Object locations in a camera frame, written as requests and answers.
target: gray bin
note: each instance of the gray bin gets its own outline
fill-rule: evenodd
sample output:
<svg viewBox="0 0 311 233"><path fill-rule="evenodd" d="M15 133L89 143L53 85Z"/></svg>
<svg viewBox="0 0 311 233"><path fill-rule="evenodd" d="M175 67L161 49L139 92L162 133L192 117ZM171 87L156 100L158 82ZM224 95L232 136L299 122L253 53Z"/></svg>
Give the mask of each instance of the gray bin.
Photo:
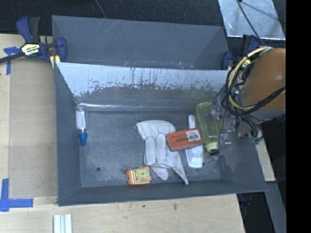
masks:
<svg viewBox="0 0 311 233"><path fill-rule="evenodd" d="M72 26L79 34L68 29ZM139 32L144 33L138 40ZM188 167L180 151L189 185L171 170L166 181L153 171L150 184L130 186L126 180L127 169L144 165L144 141L136 123L158 119L177 131L186 129L195 106L212 100L224 85L227 71L218 70L227 50L221 28L53 17L53 36L67 40L70 62L55 67L59 205L266 190L255 146L239 139L219 157L204 151L202 168ZM151 51L140 54L148 47ZM85 147L79 146L75 126L75 107L81 103Z"/></svg>

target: black floor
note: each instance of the black floor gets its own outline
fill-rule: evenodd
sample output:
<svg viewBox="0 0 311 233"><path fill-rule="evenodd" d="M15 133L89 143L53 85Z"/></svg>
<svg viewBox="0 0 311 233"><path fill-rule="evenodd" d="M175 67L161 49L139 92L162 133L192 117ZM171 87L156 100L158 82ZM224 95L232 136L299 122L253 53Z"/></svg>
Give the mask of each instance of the black floor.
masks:
<svg viewBox="0 0 311 233"><path fill-rule="evenodd" d="M223 26L217 0L98 0L107 18ZM286 36L286 0L273 0ZM94 0L0 0L0 33L17 33L15 22L24 15L41 17L40 35L51 35L51 15L103 17ZM242 40L227 39L229 49L240 49ZM264 41L267 46L283 47L285 42ZM265 141L286 206L285 120L263 124ZM247 232L274 232L263 194L246 194L249 200L242 214Z"/></svg>

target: small orange box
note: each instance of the small orange box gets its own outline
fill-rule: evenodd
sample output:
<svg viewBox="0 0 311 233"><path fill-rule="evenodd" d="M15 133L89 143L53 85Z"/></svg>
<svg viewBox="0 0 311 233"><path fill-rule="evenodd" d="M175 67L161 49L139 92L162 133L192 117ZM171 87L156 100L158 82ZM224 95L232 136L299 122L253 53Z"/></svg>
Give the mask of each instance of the small orange box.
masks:
<svg viewBox="0 0 311 233"><path fill-rule="evenodd" d="M198 128L168 133L166 139L172 151L190 149L202 144L202 136Z"/></svg>

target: white cloth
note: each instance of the white cloth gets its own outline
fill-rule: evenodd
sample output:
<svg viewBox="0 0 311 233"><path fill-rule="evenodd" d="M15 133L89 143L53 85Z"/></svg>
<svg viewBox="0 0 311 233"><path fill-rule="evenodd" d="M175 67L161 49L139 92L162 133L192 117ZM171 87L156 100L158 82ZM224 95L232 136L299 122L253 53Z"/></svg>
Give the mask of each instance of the white cloth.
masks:
<svg viewBox="0 0 311 233"><path fill-rule="evenodd" d="M188 117L189 129L195 128L195 117ZM203 165L203 146L202 144L190 149L186 149L188 166L192 168L201 168Z"/></svg>
<svg viewBox="0 0 311 233"><path fill-rule="evenodd" d="M166 135L175 132L175 127L161 120L149 120L136 125L145 140L145 165L150 166L163 180L169 176L166 169L172 168L188 184L179 152L171 151L166 143Z"/></svg>

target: plastic bottle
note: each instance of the plastic bottle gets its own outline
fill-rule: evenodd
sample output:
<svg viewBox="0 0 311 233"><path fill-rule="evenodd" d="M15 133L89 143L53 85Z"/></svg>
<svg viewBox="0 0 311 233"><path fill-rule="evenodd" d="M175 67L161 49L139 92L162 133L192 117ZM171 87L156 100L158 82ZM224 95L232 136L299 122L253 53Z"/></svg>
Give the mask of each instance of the plastic bottle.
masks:
<svg viewBox="0 0 311 233"><path fill-rule="evenodd" d="M203 102L195 107L203 142L208 152L216 153L219 143L219 129L216 119L210 113L211 102Z"/></svg>

